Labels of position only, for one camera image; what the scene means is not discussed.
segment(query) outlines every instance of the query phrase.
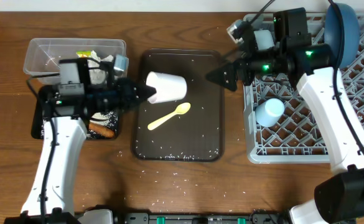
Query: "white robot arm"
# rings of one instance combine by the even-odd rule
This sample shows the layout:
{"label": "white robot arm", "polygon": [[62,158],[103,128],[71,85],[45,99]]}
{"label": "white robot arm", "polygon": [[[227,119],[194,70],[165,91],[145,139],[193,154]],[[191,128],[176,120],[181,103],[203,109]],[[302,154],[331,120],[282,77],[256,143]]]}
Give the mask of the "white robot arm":
{"label": "white robot arm", "polygon": [[[348,166],[351,165],[355,165],[357,169],[363,169],[364,155],[358,153],[359,148],[336,100],[333,99],[333,71],[333,68],[329,67],[314,70],[313,75],[305,74],[299,80],[297,89],[314,115],[329,152],[331,171],[337,175],[347,172]],[[340,97],[349,120],[364,144],[364,129],[345,92],[340,71],[338,71],[338,90],[342,93]],[[290,210],[290,217],[293,224],[327,223],[320,216],[314,199],[293,207]]]}
{"label": "white robot arm", "polygon": [[[61,60],[60,84],[44,86],[39,94],[31,87],[30,79],[27,81],[42,107],[42,111],[36,113],[42,113],[46,120],[44,146],[21,215],[6,218],[5,223],[76,223],[73,188],[91,116],[113,110],[127,111],[156,92],[152,87],[116,77],[127,64],[127,59],[121,55],[112,62],[97,62],[106,72],[106,79],[101,84],[92,85],[87,60],[94,59]],[[86,212],[79,222],[112,223],[112,212],[107,209]]]}

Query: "white cup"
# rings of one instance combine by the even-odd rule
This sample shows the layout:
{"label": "white cup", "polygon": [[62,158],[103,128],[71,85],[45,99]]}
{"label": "white cup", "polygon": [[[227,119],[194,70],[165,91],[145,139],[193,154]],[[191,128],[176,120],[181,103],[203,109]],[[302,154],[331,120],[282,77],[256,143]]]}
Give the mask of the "white cup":
{"label": "white cup", "polygon": [[186,80],[177,75],[150,72],[147,76],[146,85],[154,87],[157,91],[148,99],[150,103],[181,100],[187,93]]}
{"label": "white cup", "polygon": [[284,113],[285,107],[279,99],[266,100],[255,110],[256,122],[264,127],[271,127],[277,123]]}

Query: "green connector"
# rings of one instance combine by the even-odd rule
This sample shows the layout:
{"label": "green connector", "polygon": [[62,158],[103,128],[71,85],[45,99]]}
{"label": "green connector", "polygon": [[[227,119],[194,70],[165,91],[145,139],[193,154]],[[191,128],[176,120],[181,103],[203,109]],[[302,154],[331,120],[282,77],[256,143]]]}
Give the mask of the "green connector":
{"label": "green connector", "polygon": [[237,218],[237,224],[245,224],[245,218]]}
{"label": "green connector", "polygon": [[157,224],[165,224],[165,217],[157,217]]}

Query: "gray dish rack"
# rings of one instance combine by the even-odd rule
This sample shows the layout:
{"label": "gray dish rack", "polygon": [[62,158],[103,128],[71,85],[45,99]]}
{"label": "gray dish rack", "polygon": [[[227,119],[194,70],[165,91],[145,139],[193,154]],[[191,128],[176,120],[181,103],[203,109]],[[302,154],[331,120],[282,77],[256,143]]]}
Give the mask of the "gray dish rack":
{"label": "gray dish rack", "polygon": [[[245,16],[250,19],[254,14]],[[342,70],[343,84],[353,108],[364,127],[364,13],[357,14],[361,29],[360,47],[356,60]],[[270,30],[274,36],[273,15],[263,14],[255,29]],[[307,13],[312,43],[323,42],[324,13]],[[255,164],[308,164],[328,163],[328,150],[305,101],[290,86],[273,80],[287,81],[285,74],[276,78],[257,80],[244,87],[244,125],[248,159]],[[278,123],[270,128],[260,126],[254,111],[258,105],[270,98],[284,102],[286,111]]]}

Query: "yellow plastic spoon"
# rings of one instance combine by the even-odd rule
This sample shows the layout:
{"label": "yellow plastic spoon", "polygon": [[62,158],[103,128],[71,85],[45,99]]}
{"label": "yellow plastic spoon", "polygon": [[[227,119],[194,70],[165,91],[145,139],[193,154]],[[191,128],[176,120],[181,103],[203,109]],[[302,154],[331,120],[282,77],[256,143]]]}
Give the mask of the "yellow plastic spoon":
{"label": "yellow plastic spoon", "polygon": [[165,121],[169,120],[171,117],[175,116],[175,115],[182,115],[182,114],[186,114],[189,109],[191,107],[190,103],[182,103],[181,105],[176,107],[176,110],[168,115],[163,116],[162,118],[159,118],[156,121],[151,122],[147,128],[152,131],[156,128],[158,128],[158,126],[162,125]]}

